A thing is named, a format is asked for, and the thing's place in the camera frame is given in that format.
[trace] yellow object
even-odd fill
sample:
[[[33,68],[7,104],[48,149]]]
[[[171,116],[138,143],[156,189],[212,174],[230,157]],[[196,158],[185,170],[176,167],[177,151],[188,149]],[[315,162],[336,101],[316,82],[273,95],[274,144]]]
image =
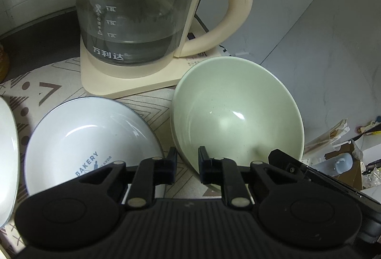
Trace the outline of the yellow object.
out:
[[[4,80],[9,69],[9,57],[0,44],[0,83]]]

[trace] water in kettle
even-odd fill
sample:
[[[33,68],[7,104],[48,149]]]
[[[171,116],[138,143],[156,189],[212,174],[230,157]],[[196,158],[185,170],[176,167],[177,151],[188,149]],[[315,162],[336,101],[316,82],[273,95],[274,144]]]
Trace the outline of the water in kettle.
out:
[[[179,45],[191,0],[77,0],[83,42],[110,64],[149,63]]]

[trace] cream plastic handle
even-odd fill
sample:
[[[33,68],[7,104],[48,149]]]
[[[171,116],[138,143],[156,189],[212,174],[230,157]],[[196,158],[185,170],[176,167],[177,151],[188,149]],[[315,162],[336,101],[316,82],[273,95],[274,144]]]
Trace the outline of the cream plastic handle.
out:
[[[226,14],[218,25],[201,37],[186,41],[179,57],[195,55],[221,44],[247,19],[253,0],[228,0]]]

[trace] tablecloth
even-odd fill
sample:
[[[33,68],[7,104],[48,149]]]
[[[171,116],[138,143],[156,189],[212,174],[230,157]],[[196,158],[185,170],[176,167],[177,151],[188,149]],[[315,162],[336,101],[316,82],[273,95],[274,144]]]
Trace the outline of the tablecloth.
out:
[[[117,99],[144,118],[158,137],[164,153],[171,146],[175,146],[169,121],[173,93],[173,88],[163,88]],[[31,133],[39,121],[59,104],[87,96],[81,85],[80,59],[70,58],[53,63],[0,84],[0,96],[8,102],[17,123],[20,145],[17,206],[28,197],[24,180],[24,160]],[[178,158],[176,182],[167,187],[167,198],[207,198],[220,195],[202,185]],[[25,247],[13,218],[1,228],[0,243],[11,256]]]

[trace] electric kettle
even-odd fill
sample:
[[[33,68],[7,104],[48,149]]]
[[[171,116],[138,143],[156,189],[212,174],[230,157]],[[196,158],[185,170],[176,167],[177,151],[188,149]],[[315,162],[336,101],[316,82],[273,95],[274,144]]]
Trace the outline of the electric kettle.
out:
[[[228,0],[226,15],[213,30],[188,40],[199,0],[77,0],[83,44],[90,62],[119,78],[150,75],[172,58],[219,45],[246,20],[253,0]]]

